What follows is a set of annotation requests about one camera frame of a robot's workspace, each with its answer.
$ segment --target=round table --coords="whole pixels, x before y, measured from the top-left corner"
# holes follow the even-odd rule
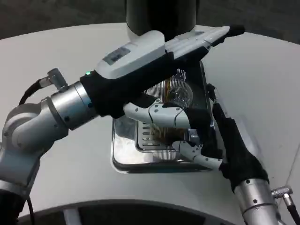
[[[1,127],[24,91],[47,71],[59,68],[66,81],[74,83],[105,54],[128,41],[125,23],[46,30],[1,40]],[[229,115],[244,115],[256,135],[272,188],[284,185],[297,163],[300,106],[294,99],[299,94],[299,56],[300,45],[245,33],[228,38],[203,60],[207,80],[218,88]],[[54,92],[52,86],[40,90],[28,102],[37,103]],[[34,211],[41,215],[133,200],[243,224],[229,181],[220,172],[121,174],[111,164],[111,139],[112,118],[99,117],[57,141],[41,159],[30,194]],[[295,196],[295,202],[300,202],[300,195]],[[25,206],[20,216],[28,213]]]

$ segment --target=metal connector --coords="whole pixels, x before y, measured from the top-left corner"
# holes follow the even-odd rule
[[[57,68],[50,70],[48,72],[48,77],[51,83],[55,85],[55,87],[59,92],[64,92],[68,89],[68,84],[66,80],[64,79],[61,72]]]
[[[273,198],[282,198],[284,197],[284,194],[292,194],[293,190],[289,185],[283,186],[283,187],[278,187],[274,190],[272,190],[272,196]]]
[[[295,205],[292,197],[289,194],[283,195],[283,201],[285,202],[286,206]]]

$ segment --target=clear glass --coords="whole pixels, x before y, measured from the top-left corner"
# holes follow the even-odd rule
[[[177,75],[171,77],[169,81],[163,81],[154,87],[148,89],[146,93],[148,95],[160,98],[162,102],[173,102],[182,108],[190,107],[193,102],[193,92],[190,86],[184,81],[185,73],[180,72],[181,79],[177,79]],[[183,140],[185,129],[159,127],[153,124],[151,127],[157,141],[164,144],[172,144],[177,140]]]

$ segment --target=label sticker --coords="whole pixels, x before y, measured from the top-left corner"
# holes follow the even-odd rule
[[[103,60],[105,62],[107,62],[109,65],[112,65],[113,63],[115,63],[116,61],[118,61],[123,56],[127,55],[128,53],[130,53],[129,49],[127,49],[125,47],[121,47],[121,48],[118,48],[117,50],[109,53],[107,56],[105,56],[103,58]]]

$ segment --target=dark floor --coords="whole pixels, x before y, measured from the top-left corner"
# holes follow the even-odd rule
[[[202,225],[204,217],[172,210],[169,208],[155,207],[142,204],[114,204],[89,206],[80,209],[82,225],[169,225],[185,221],[186,224]],[[62,212],[53,213],[36,218],[37,225],[65,225]],[[30,225],[30,221],[20,223]]]
[[[299,12],[300,0],[201,0],[197,24],[239,23],[249,32],[300,44]],[[125,22],[124,1],[0,0],[0,21],[0,39],[66,26]],[[101,207],[82,209],[83,225],[109,224],[107,220],[101,223],[102,219],[113,218],[116,213],[120,215]],[[37,224],[62,225],[63,215],[38,218]]]

